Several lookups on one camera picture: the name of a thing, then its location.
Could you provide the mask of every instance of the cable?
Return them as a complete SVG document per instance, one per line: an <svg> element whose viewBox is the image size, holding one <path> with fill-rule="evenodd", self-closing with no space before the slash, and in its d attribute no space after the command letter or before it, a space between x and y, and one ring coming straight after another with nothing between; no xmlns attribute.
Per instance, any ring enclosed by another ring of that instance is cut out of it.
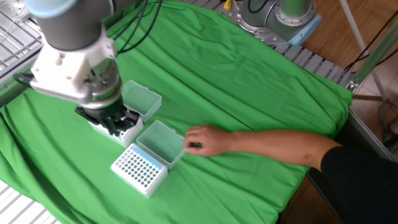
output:
<svg viewBox="0 0 398 224"><path fill-rule="evenodd" d="M391 54L389 54L387 57L385 57L383 60L381 60L379 63L376 64L375 67L381 65L383 62L385 62L386 60L389 60L392 56L394 56L394 54L396 54L398 52L398 48L396 48ZM367 57L369 57L370 54L368 54L367 56L363 56L361 57L358 61L365 59Z"/></svg>
<svg viewBox="0 0 398 224"><path fill-rule="evenodd" d="M138 27L139 27L139 24L141 23L141 20L142 20L142 18L144 17L145 8L147 7L147 5L148 5L148 0L145 0L145 1L144 1L144 5L142 6L142 9L141 9L141 11L140 11L140 13L139 13L141 16L138 15L138 16L139 16L139 19L138 19L137 25L136 25L136 27L134 28L134 30L132 31L130 37L127 39L126 43L124 43L123 47L118 51L118 54L120 54L120 52L122 52L122 51L124 50L124 48L130 43L130 40L132 39L132 37L134 36L134 34L137 32Z"/></svg>
<svg viewBox="0 0 398 224"><path fill-rule="evenodd" d="M256 13L258 13L259 11L261 11L261 9L264 8L264 6L266 6L267 1L268 1L268 0L264 1L264 3L262 4L262 6L261 6L259 9L257 9L256 11L252 11L252 10L250 9L250 2L251 2L251 0L249 0L249 1L248 1L248 10L249 10L249 12L250 12L251 14L256 14Z"/></svg>
<svg viewBox="0 0 398 224"><path fill-rule="evenodd" d="M240 8L239 8L239 6L238 6L238 4L236 3L235 0L232 0L232 3L234 4L236 10L240 10Z"/></svg>
<svg viewBox="0 0 398 224"><path fill-rule="evenodd" d="M2 37L0 38L0 42L1 42L4 38L6 38L8 32L10 31L10 29L11 29L11 27L12 27L12 25L15 24L15 21L17 21L17 19L19 18L19 16L21 15L21 13L23 12L23 10L25 9L25 6L26 6L26 4L24 4L24 7L22 7L22 9L21 9L21 10L19 11L19 13L17 14L17 17L13 20L13 22L12 22L11 25L8 27L8 29L6 30L6 32L2 35Z"/></svg>
<svg viewBox="0 0 398 224"><path fill-rule="evenodd" d="M148 2L148 4L155 4L155 3L158 3L158 1L156 1L156 2ZM154 8L155 8L155 6L152 7L152 9L150 9L150 11L149 11L147 14L145 14L144 17L148 16L148 15L154 10ZM125 28L123 28L123 30L122 30L116 37L113 37L113 40L118 39L121 35L124 34L124 32L125 32L128 28L130 28L131 24L133 24L134 21L138 18L138 15L140 14L140 12L141 12L141 10L137 13L136 16L134 16L134 17L130 20L130 22L128 22L128 24L126 24Z"/></svg>
<svg viewBox="0 0 398 224"><path fill-rule="evenodd" d="M128 52L128 51L130 51L130 50L136 48L139 44L142 43L142 41L145 40L145 38L149 35L150 31L152 30L152 28L153 28L153 26L154 26L154 24L155 24L155 21L156 21L156 19L157 19L157 16L159 15L159 12L160 12L160 8L162 7L162 3L163 3L163 0L160 0L160 1L159 1L159 6L158 6L158 8L157 8L157 10L156 10L156 13L155 13L154 20L153 20L152 23L150 24L149 29L148 29L147 32L144 34L144 36L143 36L137 43L135 43L133 46L129 47L128 49L124 49L124 50L121 50L120 52L118 52L119 54Z"/></svg>
<svg viewBox="0 0 398 224"><path fill-rule="evenodd" d="M17 74L13 75L13 78L19 84L22 84L24 86L28 86L29 88L32 88L30 86L29 82L33 80L33 78L34 78L33 74L30 74L30 73L17 73Z"/></svg>
<svg viewBox="0 0 398 224"><path fill-rule="evenodd" d="M348 72L353 66L354 64L356 64L358 61L362 60L361 56L368 50L368 48L370 48L370 46L373 44L373 42L380 36L380 34L383 32L383 30L388 26L388 24L395 18L395 16L398 15L398 10L390 17L390 19L383 25L383 27L379 30L379 32L376 34L376 36L373 37L373 40L370 41L370 43L368 44L368 46L365 47L365 49L363 49L363 51L358 55L358 57L354 60L354 62L351 62L345 69L344 72Z"/></svg>
<svg viewBox="0 0 398 224"><path fill-rule="evenodd" d="M381 60L379 63L377 63L376 66L381 65L383 62L385 62L386 60L389 60L392 56L394 56L394 54L396 54L398 52L398 48L395 49L395 51L393 51L391 54L389 54L385 59Z"/></svg>

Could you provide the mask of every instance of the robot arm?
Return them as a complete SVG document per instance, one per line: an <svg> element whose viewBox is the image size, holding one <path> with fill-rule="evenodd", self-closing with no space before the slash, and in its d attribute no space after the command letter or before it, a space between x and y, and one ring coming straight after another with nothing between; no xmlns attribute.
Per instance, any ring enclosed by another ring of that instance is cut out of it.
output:
<svg viewBox="0 0 398 224"><path fill-rule="evenodd" d="M134 126L139 114L121 98L113 39L102 20L139 0L25 0L44 35L32 67L36 91L77 103L76 112L110 134Z"/></svg>

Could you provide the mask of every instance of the black cable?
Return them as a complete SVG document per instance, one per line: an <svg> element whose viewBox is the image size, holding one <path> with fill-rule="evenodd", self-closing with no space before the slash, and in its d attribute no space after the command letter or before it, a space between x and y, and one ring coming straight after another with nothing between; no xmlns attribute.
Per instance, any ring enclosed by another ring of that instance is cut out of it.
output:
<svg viewBox="0 0 398 224"><path fill-rule="evenodd" d="M141 9L141 11L140 11L140 15L141 15L141 16L138 15L138 16L139 16L139 19L138 19L138 21L137 21L137 25L136 25L136 27L134 28L134 30L132 31L130 37L127 39L126 43L124 43L123 47L118 51L118 54L120 54L120 53L124 50L124 48L130 43L130 40L132 39L132 37L134 36L134 34L137 32L138 27L139 27L139 24L141 23L141 20L142 20L142 18L144 17L145 8L147 7L147 5L148 5L148 0L145 0L145 1L144 1L144 5L142 6L142 9Z"/></svg>
<svg viewBox="0 0 398 224"><path fill-rule="evenodd" d="M351 62L349 65L347 65L347 67L344 68L344 71L348 71L348 67L351 69L351 67L352 67L354 64L356 64L356 62L359 62L359 61L362 61L362 60L368 58L369 55L370 55L370 54L367 54L367 55L365 55L365 56L363 56L363 57L361 57L361 58L355 60L354 62Z"/></svg>
<svg viewBox="0 0 398 224"><path fill-rule="evenodd" d="M376 66L381 65L383 62L385 62L386 60L389 60L392 56L394 56L394 54L396 54L398 52L398 48L395 49L395 51L393 51L391 54L389 54L387 57L385 57L383 60L381 60L379 63L376 64ZM367 57L369 57L370 54L368 54L367 56L363 56L361 57L359 60L365 59Z"/></svg>
<svg viewBox="0 0 398 224"><path fill-rule="evenodd" d="M33 80L33 78L34 78L33 74L17 73L17 74L13 75L13 78L19 84L22 84L22 85L28 86L29 88L32 88L30 86L29 82Z"/></svg>
<svg viewBox="0 0 398 224"><path fill-rule="evenodd" d="M393 51L391 54L389 54L385 59L381 60L379 63L377 63L376 66L381 65L383 62L385 62L386 60L389 60L392 56L394 56L394 54L396 54L398 52L398 48L395 49L395 51Z"/></svg>
<svg viewBox="0 0 398 224"><path fill-rule="evenodd" d="M379 30L379 32L374 36L373 40L368 44L368 46L363 49L363 51L358 55L358 57L354 60L354 62L350 63L345 69L344 72L348 72L354 64L356 64L358 61L360 61L361 56L370 48L370 46L373 44L373 42L380 36L380 34L383 32L383 30L388 26L388 24L395 18L395 16L398 15L398 10L390 17L390 19L383 25L383 27Z"/></svg>
<svg viewBox="0 0 398 224"><path fill-rule="evenodd" d="M138 18L138 15L139 15L140 12L138 12L137 15L134 16L134 18L132 18L132 19L130 20L129 24L128 24L116 37L113 37L113 40L118 39L121 35L124 34L124 32L125 32L128 28L130 28L131 24Z"/></svg>
<svg viewBox="0 0 398 224"><path fill-rule="evenodd" d="M156 21L156 19L157 19L157 16L159 15L159 12L160 12L160 8L162 7L162 3L163 3L163 0L160 0L160 1L159 1L159 6L158 6L158 8L157 8L157 10L156 10L156 13L155 13L154 20L153 20L152 23L150 24L149 29L148 29L147 32L144 34L144 36L143 36L137 43L135 43L133 46L129 47L128 49L121 50L120 52L118 52L119 54L128 52L128 51L130 51L130 50L136 48L139 44L142 43L142 41L145 40L145 38L149 35L150 31L152 30L152 28L153 28L153 26L154 26L154 24L155 24L155 21Z"/></svg>
<svg viewBox="0 0 398 224"><path fill-rule="evenodd" d="M152 7L152 9L150 9L150 11L149 11L146 15L144 15L144 17L148 16L148 15L154 10L154 8L155 8L155 6ZM134 21L138 18L138 16L139 16L141 10L137 13L136 16L134 16L134 17L130 20L130 22L125 26L125 28L123 28L123 30L122 30L116 37L113 37L113 40L118 39L121 35L124 34L124 32L125 32L128 28L130 28L131 24L133 24Z"/></svg>
<svg viewBox="0 0 398 224"><path fill-rule="evenodd" d="M256 13L258 13L259 11L261 11L261 9L264 8L264 6L266 6L267 1L268 1L268 0L265 0L264 3L262 4L262 6L261 6L259 9L257 9L256 11L252 11L251 8L250 8L250 2L251 2L251 0L249 0L249 1L248 1L248 10L249 10L249 12L250 12L251 14L256 14Z"/></svg>

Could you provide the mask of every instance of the plastic container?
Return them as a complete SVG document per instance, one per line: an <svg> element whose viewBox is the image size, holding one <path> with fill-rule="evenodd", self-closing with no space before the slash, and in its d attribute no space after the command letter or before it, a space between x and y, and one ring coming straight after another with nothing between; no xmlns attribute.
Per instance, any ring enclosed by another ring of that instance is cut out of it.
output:
<svg viewBox="0 0 398 224"><path fill-rule="evenodd" d="M140 113L143 122L162 106L162 96L132 80L123 85L122 96L124 105L129 110Z"/></svg>
<svg viewBox="0 0 398 224"><path fill-rule="evenodd" d="M137 146L171 169L185 154L184 138L160 121L155 121L137 138Z"/></svg>

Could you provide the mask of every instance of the green cloth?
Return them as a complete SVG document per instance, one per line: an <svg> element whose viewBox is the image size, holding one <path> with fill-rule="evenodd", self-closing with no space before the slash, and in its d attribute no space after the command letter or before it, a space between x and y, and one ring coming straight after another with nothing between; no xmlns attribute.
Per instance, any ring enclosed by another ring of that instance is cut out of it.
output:
<svg viewBox="0 0 398 224"><path fill-rule="evenodd" d="M165 2L150 36L117 63L124 82L163 96L145 127L159 120L181 135L210 123L228 131L299 129L333 137L352 99L220 13L182 2ZM252 154L186 154L146 199L109 169L124 148L93 131L75 108L27 90L0 109L0 179L63 224L274 223L308 171Z"/></svg>

